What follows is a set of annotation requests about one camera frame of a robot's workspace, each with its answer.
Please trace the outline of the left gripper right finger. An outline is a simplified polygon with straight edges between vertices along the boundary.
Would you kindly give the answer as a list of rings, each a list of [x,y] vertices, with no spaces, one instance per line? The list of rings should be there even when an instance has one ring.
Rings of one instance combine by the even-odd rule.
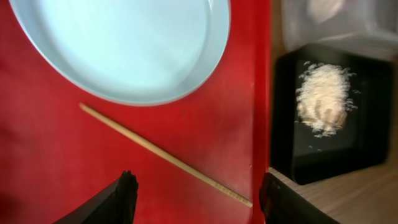
[[[264,174],[259,203],[266,224],[338,224],[273,174]]]

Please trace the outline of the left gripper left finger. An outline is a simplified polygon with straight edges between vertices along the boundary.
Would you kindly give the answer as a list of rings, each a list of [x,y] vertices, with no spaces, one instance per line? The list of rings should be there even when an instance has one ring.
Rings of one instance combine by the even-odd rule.
[[[132,224],[139,184],[129,170],[57,223]]]

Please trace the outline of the wooden chopstick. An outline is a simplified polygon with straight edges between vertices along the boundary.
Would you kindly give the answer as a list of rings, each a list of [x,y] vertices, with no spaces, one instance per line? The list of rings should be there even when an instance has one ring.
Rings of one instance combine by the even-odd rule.
[[[202,174],[200,171],[194,169],[193,167],[189,166],[188,164],[182,162],[181,160],[177,159],[173,155],[169,154],[168,152],[162,150],[160,147],[156,146],[155,144],[151,143],[150,141],[146,140],[145,138],[141,137],[140,135],[130,131],[128,128],[120,125],[119,123],[113,121],[112,119],[106,117],[105,115],[97,112],[93,108],[85,105],[84,103],[79,103],[79,107],[91,115],[92,117],[96,118],[97,120],[101,121],[111,129],[117,131],[118,133],[122,134],[123,136],[127,137],[128,139],[134,141],[138,145],[142,146],[143,148],[147,149],[148,151],[154,153],[155,155],[163,158],[164,160],[170,162],[171,164],[177,166],[179,169],[184,170],[185,172],[189,173],[190,175],[200,179],[204,183],[214,187],[215,189],[223,192],[227,196],[241,202],[245,206],[252,208],[253,203],[243,197],[242,195],[236,193],[235,191],[227,188],[223,184],[213,180],[212,178],[208,177],[205,174]]]

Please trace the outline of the rice and peanut leftovers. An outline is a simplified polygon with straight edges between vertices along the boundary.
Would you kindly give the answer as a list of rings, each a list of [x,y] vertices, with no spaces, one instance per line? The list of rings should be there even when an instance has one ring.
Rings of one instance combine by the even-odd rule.
[[[298,76],[297,114],[316,138],[334,136],[343,129],[347,115],[358,107],[350,98],[356,76],[349,68],[325,63],[305,62],[307,69]]]

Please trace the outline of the light blue plate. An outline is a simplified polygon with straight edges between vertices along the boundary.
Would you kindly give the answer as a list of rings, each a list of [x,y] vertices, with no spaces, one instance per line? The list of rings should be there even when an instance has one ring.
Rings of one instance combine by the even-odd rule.
[[[229,0],[11,0],[35,49],[82,90],[124,105],[183,98],[218,66]]]

